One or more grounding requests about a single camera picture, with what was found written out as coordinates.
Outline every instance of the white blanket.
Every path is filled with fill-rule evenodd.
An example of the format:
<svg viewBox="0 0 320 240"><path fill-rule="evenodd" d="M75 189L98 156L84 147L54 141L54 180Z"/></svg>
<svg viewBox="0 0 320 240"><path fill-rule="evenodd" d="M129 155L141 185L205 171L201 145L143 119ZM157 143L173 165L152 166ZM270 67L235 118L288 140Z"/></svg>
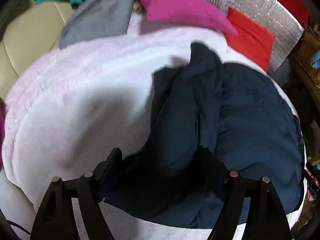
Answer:
<svg viewBox="0 0 320 240"><path fill-rule="evenodd" d="M214 49L223 62L243 63L264 73L230 49L221 33L148 23L136 14L128 35L55 50L28 68L6 98L2 154L8 179L23 190L36 211L53 176L78 178L114 147L126 156L144 145L150 131L152 74L163 66L187 64L192 41ZM76 201L74 205L81 239L86 239ZM211 231L171 228L107 204L101 207L115 239L196 240ZM291 227L300 212L288 215ZM238 226L234 239L241 239L243 230L244 225Z"/></svg>

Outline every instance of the magenta pillow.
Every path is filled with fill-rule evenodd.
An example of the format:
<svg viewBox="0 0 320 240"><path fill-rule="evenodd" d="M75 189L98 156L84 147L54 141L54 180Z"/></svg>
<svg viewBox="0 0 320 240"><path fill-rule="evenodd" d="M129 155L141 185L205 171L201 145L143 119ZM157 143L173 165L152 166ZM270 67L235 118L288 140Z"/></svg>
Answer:
<svg viewBox="0 0 320 240"><path fill-rule="evenodd" d="M237 35L236 29L214 5L206 0L140 0L147 20L188 24Z"/></svg>

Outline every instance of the leather seat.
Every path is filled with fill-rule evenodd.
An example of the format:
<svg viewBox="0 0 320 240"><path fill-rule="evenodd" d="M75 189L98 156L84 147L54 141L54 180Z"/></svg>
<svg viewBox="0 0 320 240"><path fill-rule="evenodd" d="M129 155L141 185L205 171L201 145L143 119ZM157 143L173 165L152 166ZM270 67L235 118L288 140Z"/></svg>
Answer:
<svg viewBox="0 0 320 240"><path fill-rule="evenodd" d="M0 41L0 97L39 57L59 46L59 36L73 14L67 2L37 4L14 19Z"/></svg>

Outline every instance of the dark blue garment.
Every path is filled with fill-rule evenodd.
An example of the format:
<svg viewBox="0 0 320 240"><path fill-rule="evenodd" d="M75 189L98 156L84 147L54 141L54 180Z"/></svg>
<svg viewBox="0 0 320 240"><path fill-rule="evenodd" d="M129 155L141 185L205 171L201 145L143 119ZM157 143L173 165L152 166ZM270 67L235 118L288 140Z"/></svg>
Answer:
<svg viewBox="0 0 320 240"><path fill-rule="evenodd" d="M304 144L299 120L270 78L222 64L191 44L187 67L155 73L151 133L124 160L105 202L134 217L174 227L213 228L223 206L210 189L199 152L208 148L243 177L271 179L289 213L301 204ZM249 199L239 223L245 223Z"/></svg>

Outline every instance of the silver screw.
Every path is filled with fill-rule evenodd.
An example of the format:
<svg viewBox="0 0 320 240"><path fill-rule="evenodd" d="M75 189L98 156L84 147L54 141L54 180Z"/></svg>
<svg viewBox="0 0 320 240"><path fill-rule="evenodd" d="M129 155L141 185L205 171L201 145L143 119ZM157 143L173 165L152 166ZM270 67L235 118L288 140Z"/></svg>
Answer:
<svg viewBox="0 0 320 240"><path fill-rule="evenodd" d="M239 176L238 172L236 172L236 171L230 171L229 174L230 174L230 177L233 177L233 178L236 178Z"/></svg>
<svg viewBox="0 0 320 240"><path fill-rule="evenodd" d="M84 174L84 176L85 176L86 178L90 178L92 175L93 175L93 172L92 172L92 171L87 171L87 172Z"/></svg>
<svg viewBox="0 0 320 240"><path fill-rule="evenodd" d="M51 181L52 182L57 182L57 181L59 181L59 179L60 179L59 176L54 176Z"/></svg>
<svg viewBox="0 0 320 240"><path fill-rule="evenodd" d="M270 179L268 177L262 177L262 181L265 183L269 183Z"/></svg>

